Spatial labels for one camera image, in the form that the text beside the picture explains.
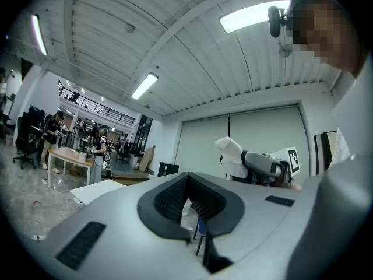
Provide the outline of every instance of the railing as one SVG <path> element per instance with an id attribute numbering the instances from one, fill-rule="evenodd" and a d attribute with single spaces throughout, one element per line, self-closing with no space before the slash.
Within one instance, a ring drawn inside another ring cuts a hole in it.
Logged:
<path id="1" fill-rule="evenodd" d="M 66 95 L 68 96 L 68 99 L 70 99 L 70 97 L 72 97 L 72 94 L 73 92 L 69 89 L 66 89 L 64 88 L 64 86 L 62 85 L 62 83 L 60 81 L 58 81 L 58 88 L 59 88 L 59 95 L 63 98 L 66 97 Z M 125 115 L 125 114 L 122 114 L 120 112 L 117 112 L 113 109 L 110 109 L 108 107 L 105 107 L 104 105 L 101 105 L 99 103 L 96 103 L 95 101 L 93 100 L 90 100 L 86 97 L 83 97 L 83 96 L 80 96 L 77 100 L 76 100 L 77 104 L 86 108 L 86 109 L 89 109 L 93 112 L 97 112 L 101 115 L 104 115 L 104 116 L 107 116 L 109 118 L 112 118 L 114 120 L 117 120 L 117 121 L 120 121 L 122 123 L 126 123 L 126 124 L 129 124 L 129 125 L 133 125 L 133 122 L 134 122 L 134 118 L 131 117 L 131 116 L 128 116 L 128 115 Z"/>

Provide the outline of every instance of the black monitor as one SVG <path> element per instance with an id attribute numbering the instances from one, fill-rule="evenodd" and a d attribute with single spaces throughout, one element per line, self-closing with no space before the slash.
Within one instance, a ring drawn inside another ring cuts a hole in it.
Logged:
<path id="1" fill-rule="evenodd" d="M 40 124 L 44 123 L 44 110 L 40 110 L 37 107 L 31 105 L 29 109 L 29 119 L 31 125 L 39 127 Z"/>

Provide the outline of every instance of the ceiling light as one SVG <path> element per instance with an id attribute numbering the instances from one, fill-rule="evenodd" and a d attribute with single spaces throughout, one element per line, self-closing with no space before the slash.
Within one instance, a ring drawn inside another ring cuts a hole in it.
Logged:
<path id="1" fill-rule="evenodd" d="M 290 0 L 280 0 L 257 4 L 225 15 L 219 19 L 227 33 L 231 33 L 246 26 L 268 21 L 267 10 L 271 6 L 284 8 L 285 13 Z"/>
<path id="2" fill-rule="evenodd" d="M 155 83 L 155 81 L 158 80 L 158 76 L 150 73 L 145 78 L 144 81 L 140 84 L 140 86 L 136 89 L 132 97 L 137 100 L 139 97 L 141 97 L 142 94 L 144 94 L 145 91 L 148 90 L 149 87 L 151 87 L 152 84 Z"/>
<path id="3" fill-rule="evenodd" d="M 32 20 L 34 33 L 35 33 L 37 42 L 39 43 L 40 50 L 44 55 L 47 55 L 48 54 L 47 49 L 45 48 L 43 36 L 41 35 L 39 15 L 32 15 L 31 20 Z"/>

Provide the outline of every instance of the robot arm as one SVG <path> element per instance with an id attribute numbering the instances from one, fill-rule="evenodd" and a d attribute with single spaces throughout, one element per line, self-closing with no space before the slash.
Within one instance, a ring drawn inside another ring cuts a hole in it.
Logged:
<path id="1" fill-rule="evenodd" d="M 242 147 L 229 137 L 217 140 L 215 145 L 222 154 L 221 163 L 227 174 L 236 178 L 233 178 L 234 180 L 245 180 L 243 182 L 250 184 L 270 184 L 275 187 L 288 187 L 290 184 L 289 162 L 283 157 L 242 150 Z"/>
<path id="2" fill-rule="evenodd" d="M 260 155 L 256 152 L 243 151 L 241 155 L 242 164 L 264 177 L 280 177 L 282 174 L 279 161 Z"/>

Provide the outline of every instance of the cardboard box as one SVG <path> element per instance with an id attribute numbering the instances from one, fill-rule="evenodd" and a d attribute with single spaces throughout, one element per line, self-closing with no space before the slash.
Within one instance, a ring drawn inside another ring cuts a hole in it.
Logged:
<path id="1" fill-rule="evenodd" d="M 156 148 L 156 146 L 153 145 L 153 147 L 149 147 L 146 150 L 146 152 L 144 154 L 144 157 L 142 158 L 141 163 L 139 165 L 139 170 L 140 171 L 145 172 L 145 170 L 147 168 L 147 165 L 149 164 L 149 162 L 151 162 L 153 160 L 155 148 Z"/>
<path id="2" fill-rule="evenodd" d="M 83 167 L 77 165 L 71 165 L 69 169 L 69 174 L 73 176 L 82 177 L 83 176 Z"/>

